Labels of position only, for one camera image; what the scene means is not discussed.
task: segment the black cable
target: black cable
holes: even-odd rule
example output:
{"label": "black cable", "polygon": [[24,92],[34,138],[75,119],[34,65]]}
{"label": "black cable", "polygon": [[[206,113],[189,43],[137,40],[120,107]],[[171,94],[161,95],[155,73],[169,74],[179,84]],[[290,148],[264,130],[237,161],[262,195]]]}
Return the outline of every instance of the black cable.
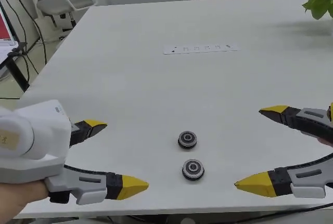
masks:
{"label": "black cable", "polygon": [[27,67],[27,81],[29,83],[30,82],[29,64],[28,64],[27,59],[26,59],[26,57],[24,55],[22,55],[22,58],[23,58],[23,60],[25,62],[25,66]]}
{"label": "black cable", "polygon": [[112,218],[110,216],[107,216],[107,217],[111,221],[111,223],[114,224],[114,221],[112,220]]}
{"label": "black cable", "polygon": [[29,58],[28,53],[25,53],[25,56],[27,57],[27,59],[28,59],[29,62],[31,63],[31,65],[32,65],[33,69],[35,70],[35,72],[36,72],[37,74],[39,74],[39,72],[37,71],[35,65],[32,63],[31,59]]}
{"label": "black cable", "polygon": [[0,99],[19,100],[20,98],[0,98]]}
{"label": "black cable", "polygon": [[276,212],[276,213],[269,214],[269,215],[262,215],[262,216],[238,220],[238,221],[234,221],[234,222],[216,222],[216,223],[211,223],[211,224],[238,224],[238,223],[245,223],[245,222],[250,222],[250,221],[254,221],[254,220],[272,218],[272,217],[275,219],[275,218],[280,218],[280,217],[284,217],[284,216],[288,216],[288,215],[292,215],[292,214],[311,212],[311,211],[315,211],[315,210],[319,210],[319,209],[323,209],[323,208],[327,208],[327,207],[332,207],[332,206],[333,206],[333,202],[325,204],[325,205],[316,206],[316,207],[280,211],[280,212]]}
{"label": "black cable", "polygon": [[46,46],[45,46],[45,41],[44,41],[44,38],[43,38],[43,35],[42,35],[42,31],[41,31],[40,27],[38,26],[37,22],[35,21],[35,19],[31,16],[29,11],[27,10],[25,5],[23,4],[22,0],[18,0],[18,1],[21,4],[21,6],[23,7],[23,9],[25,10],[25,12],[28,14],[29,18],[33,21],[33,23],[36,25],[36,27],[38,29],[38,32],[40,34],[40,38],[41,38],[42,43],[43,43],[45,64],[47,64]]}
{"label": "black cable", "polygon": [[140,222],[147,222],[144,219],[141,219],[140,217],[136,217],[135,215],[127,215],[127,217],[130,217],[133,220],[140,221]]}
{"label": "black cable", "polygon": [[[12,5],[9,3],[9,1],[8,1],[8,0],[5,0],[5,1],[6,1],[6,3],[8,4],[8,6],[10,7],[10,9],[11,9],[11,10],[14,12],[14,14],[16,15],[16,18],[17,18],[18,22],[20,23],[20,25],[21,25],[21,27],[22,27],[22,30],[23,30],[23,34],[24,34],[24,42],[27,43],[27,32],[25,31],[25,28],[24,28],[24,26],[23,26],[23,24],[22,24],[22,21],[21,21],[19,15],[18,15],[17,12],[15,11],[15,9],[12,7]],[[37,69],[36,69],[36,67],[35,67],[35,65],[33,64],[33,62],[31,61],[31,59],[30,59],[29,56],[28,56],[27,45],[25,45],[25,47],[24,47],[24,52],[25,52],[25,55],[26,55],[27,59],[30,61],[32,67],[34,68],[35,72],[36,72],[37,74],[39,74],[38,71],[37,71]]]}

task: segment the table surface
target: table surface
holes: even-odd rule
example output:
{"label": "table surface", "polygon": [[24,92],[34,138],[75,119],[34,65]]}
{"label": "table surface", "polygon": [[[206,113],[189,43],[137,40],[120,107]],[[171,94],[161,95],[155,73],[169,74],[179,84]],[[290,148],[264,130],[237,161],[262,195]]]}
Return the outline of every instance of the table surface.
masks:
{"label": "table surface", "polygon": [[[125,201],[77,206],[48,200],[18,216],[57,217],[279,210],[333,201],[275,199],[234,182],[332,152],[258,113],[287,104],[326,109],[333,100],[332,20],[304,13],[306,0],[207,0],[90,9],[19,106],[58,99],[71,120],[109,124],[70,149],[67,164],[150,183]],[[239,51],[164,55],[164,45],[236,44]],[[178,135],[194,131],[191,151]],[[199,159],[197,181],[181,168]]]}

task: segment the white wall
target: white wall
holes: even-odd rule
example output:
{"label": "white wall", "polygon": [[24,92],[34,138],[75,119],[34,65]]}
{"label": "white wall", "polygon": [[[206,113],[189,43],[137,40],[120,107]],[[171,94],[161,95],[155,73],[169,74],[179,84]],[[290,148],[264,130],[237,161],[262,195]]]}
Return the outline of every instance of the white wall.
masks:
{"label": "white wall", "polygon": [[[30,47],[39,37],[37,30],[33,24],[33,21],[29,18],[27,13],[24,11],[22,6],[19,4],[18,0],[8,0],[9,3],[12,5],[12,7],[15,9],[15,11],[18,13],[23,26],[25,28],[25,31],[27,32],[27,42],[28,42],[28,47]],[[34,4],[32,0],[22,0],[26,8],[28,9],[29,13],[36,18],[36,11],[34,9]],[[5,0],[0,0],[2,6],[5,8],[5,12],[8,15],[8,18],[13,25],[20,41],[24,41],[24,34],[22,27],[20,26],[15,14],[13,11],[9,8],[8,4],[6,3]]]}

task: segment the floor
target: floor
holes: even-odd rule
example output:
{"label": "floor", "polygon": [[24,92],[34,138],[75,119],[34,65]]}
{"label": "floor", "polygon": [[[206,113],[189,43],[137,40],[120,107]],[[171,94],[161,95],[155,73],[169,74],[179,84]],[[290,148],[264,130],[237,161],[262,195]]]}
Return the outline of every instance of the floor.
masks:
{"label": "floor", "polygon": [[[46,44],[46,53],[48,60],[50,60],[50,58],[56,51],[58,44],[59,42]],[[40,72],[45,66],[43,46],[41,44],[36,44],[34,48],[28,53],[28,55],[31,61],[34,63],[37,71]],[[22,73],[26,76],[27,68],[25,66],[24,60],[20,58],[16,61],[16,64],[19,67],[19,69],[22,71]],[[30,71],[30,84],[31,84],[37,77],[37,74],[30,63],[29,63],[29,71]],[[4,97],[20,98],[22,94],[23,91],[9,73],[8,76],[0,80],[0,98]],[[16,102],[17,100],[0,99],[0,106],[8,108],[10,110],[14,110],[16,108]]]}

